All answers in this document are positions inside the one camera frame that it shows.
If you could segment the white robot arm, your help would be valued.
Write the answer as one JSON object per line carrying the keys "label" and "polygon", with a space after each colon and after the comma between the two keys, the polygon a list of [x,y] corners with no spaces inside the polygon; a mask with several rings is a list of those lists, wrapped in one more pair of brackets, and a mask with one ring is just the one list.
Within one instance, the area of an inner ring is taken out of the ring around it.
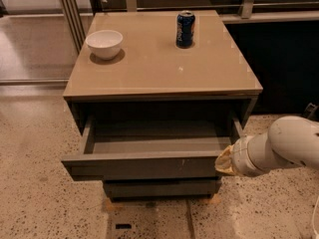
{"label": "white robot arm", "polygon": [[319,169],[319,122],[296,116],[277,119],[266,133],[239,138],[215,161],[216,171],[247,177],[299,166]]}

